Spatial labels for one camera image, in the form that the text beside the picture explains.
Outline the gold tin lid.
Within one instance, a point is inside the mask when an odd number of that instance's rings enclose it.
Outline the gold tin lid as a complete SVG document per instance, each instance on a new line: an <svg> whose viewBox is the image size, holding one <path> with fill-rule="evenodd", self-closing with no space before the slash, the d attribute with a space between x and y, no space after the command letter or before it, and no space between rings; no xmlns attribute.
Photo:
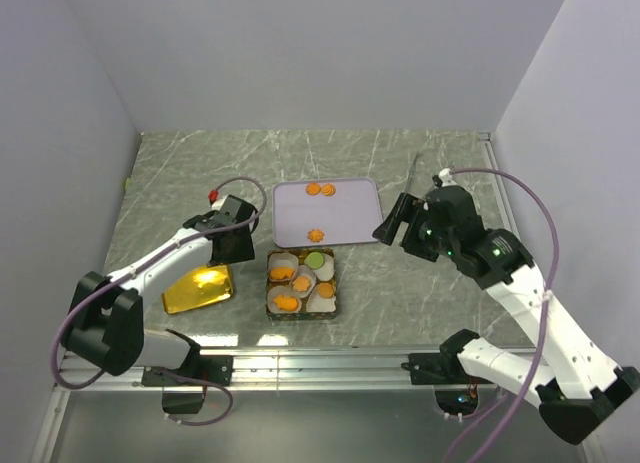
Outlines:
<svg viewBox="0 0 640 463"><path fill-rule="evenodd" d="M164 311L180 314L229 300L234 294L229 265L199 267L185 274L162 294Z"/></svg>

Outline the orange fish cookie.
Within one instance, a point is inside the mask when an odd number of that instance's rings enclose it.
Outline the orange fish cookie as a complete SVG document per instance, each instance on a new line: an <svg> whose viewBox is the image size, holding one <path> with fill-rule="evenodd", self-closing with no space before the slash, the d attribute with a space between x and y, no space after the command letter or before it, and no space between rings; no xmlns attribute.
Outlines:
<svg viewBox="0 0 640 463"><path fill-rule="evenodd" d="M274 267L269 271L269 279L272 281L290 280L296 270L291 267Z"/></svg>
<svg viewBox="0 0 640 463"><path fill-rule="evenodd" d="M295 312L298 310L299 301L294 296L279 294L273 299L275 307L283 312Z"/></svg>

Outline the metal tongs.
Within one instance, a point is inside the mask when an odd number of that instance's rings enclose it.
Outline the metal tongs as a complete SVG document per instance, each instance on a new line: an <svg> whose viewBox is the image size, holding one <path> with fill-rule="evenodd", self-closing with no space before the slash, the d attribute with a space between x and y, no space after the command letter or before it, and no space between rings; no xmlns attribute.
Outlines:
<svg viewBox="0 0 640 463"><path fill-rule="evenodd" d="M419 151L417 151L413 156L413 159L411 161L411 164L409 166L409 169L408 169L407 175L406 175L406 179L405 179L405 186L404 186L404 190L403 190L404 193L410 193L410 191L411 191L411 185L412 185L412 181L413 181L414 174L415 174L415 171L416 171L416 166L417 166L417 162L418 162L419 156L420 156L420 152Z"/></svg>

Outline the orange maple leaf cookie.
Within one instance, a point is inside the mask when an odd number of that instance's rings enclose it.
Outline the orange maple leaf cookie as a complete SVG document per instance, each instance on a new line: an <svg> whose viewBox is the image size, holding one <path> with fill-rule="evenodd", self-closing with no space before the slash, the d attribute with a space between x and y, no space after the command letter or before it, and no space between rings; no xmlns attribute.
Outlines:
<svg viewBox="0 0 640 463"><path fill-rule="evenodd" d="M299 275L292 281L292 288L300 293L307 292L312 287L312 281L305 275Z"/></svg>

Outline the green round cookie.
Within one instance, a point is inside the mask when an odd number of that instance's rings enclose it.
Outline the green round cookie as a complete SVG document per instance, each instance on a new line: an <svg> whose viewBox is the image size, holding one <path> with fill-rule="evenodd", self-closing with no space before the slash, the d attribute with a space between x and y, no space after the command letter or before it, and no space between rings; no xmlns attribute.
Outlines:
<svg viewBox="0 0 640 463"><path fill-rule="evenodd" d="M321 252L311 252L305 259L305 264L312 269L319 269L324 265L325 257Z"/></svg>

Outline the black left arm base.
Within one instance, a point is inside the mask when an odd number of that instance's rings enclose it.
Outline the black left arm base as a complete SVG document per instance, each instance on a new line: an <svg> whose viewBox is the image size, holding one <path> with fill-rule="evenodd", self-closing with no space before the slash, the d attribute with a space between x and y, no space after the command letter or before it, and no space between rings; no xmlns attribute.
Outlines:
<svg viewBox="0 0 640 463"><path fill-rule="evenodd" d="M185 363L178 369L146 367L141 386L161 390L164 417L176 424L204 427L222 421L234 406L229 390L234 359L232 356L201 356L196 363ZM223 408L217 416L200 419L208 396L220 394Z"/></svg>

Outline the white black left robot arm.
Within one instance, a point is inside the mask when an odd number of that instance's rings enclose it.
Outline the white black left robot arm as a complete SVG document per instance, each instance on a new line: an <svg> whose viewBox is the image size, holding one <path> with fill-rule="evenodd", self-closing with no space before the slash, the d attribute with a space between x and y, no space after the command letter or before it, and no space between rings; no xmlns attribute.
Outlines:
<svg viewBox="0 0 640 463"><path fill-rule="evenodd" d="M229 195L135 263L106 276L87 273L56 343L112 376L159 367L177 384L193 383L201 372L198 345L172 330L148 329L146 309L194 269L254 259L258 218L254 205Z"/></svg>

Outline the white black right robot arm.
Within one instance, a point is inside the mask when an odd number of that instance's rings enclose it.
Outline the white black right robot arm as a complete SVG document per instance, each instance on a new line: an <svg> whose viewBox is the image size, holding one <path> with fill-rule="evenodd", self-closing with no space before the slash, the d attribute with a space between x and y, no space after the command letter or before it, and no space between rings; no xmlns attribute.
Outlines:
<svg viewBox="0 0 640 463"><path fill-rule="evenodd" d="M639 390L639 372L622 367L602 352L545 287L529 251L506 229L485 227L471 194L458 185L431 190L424 198L401 194L374 232L389 245L400 225L400 243L415 257L448 258L515 320L542 351L543 365L531 380L529 361L500 349L478 333L460 330L439 347L430 362L412 354L405 368L413 383L437 384L473 377L505 390L523 392L547 427L578 445Z"/></svg>

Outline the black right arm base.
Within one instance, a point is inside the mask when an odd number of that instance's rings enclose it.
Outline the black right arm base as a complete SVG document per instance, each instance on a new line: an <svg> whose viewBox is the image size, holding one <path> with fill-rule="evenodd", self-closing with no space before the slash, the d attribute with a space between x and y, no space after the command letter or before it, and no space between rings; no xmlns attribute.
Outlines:
<svg viewBox="0 0 640 463"><path fill-rule="evenodd" d="M487 380L464 372L459 363L440 353L410 353L400 367L413 386L430 386L436 408L445 417L466 419L480 413L479 386Z"/></svg>

